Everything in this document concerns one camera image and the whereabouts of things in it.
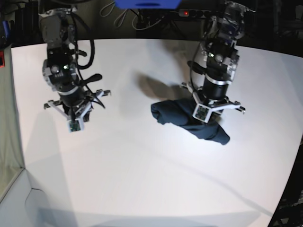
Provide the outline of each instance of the dark blue cloth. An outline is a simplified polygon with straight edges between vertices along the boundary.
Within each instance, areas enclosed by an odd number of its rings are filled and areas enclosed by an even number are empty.
[[[193,118],[196,103],[192,98],[183,98],[179,100],[166,100],[151,105],[151,113],[158,123],[172,123],[190,133],[199,139],[212,140],[225,145],[230,137],[216,121],[210,121],[204,124]]]

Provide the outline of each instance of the white tabletop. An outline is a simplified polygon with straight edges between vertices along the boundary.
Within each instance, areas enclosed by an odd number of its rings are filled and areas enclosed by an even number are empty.
[[[96,40],[85,78],[110,89],[85,130],[69,133],[54,109],[59,96],[42,77],[46,44],[12,49],[26,168],[46,192],[59,226],[266,227],[278,205],[303,133],[303,60],[238,47],[227,95],[247,112],[224,112],[222,146],[161,125],[150,106],[173,98],[188,78],[196,42]],[[89,52],[89,42],[80,42]],[[88,61],[81,57],[81,64]]]

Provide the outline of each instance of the white table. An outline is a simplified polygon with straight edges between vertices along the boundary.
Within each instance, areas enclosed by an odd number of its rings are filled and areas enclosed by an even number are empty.
[[[247,112],[224,112],[231,141],[222,146],[158,124],[150,112],[159,100],[154,93],[171,97],[165,85],[188,78],[196,42],[95,44],[94,63],[82,74],[101,73],[90,86],[112,96],[76,133],[54,109],[43,110],[59,97],[42,77],[46,44],[12,49],[26,168],[32,187],[48,195],[58,226],[266,227],[303,133],[302,58],[238,47],[228,96]],[[89,52],[89,42],[80,49]]]

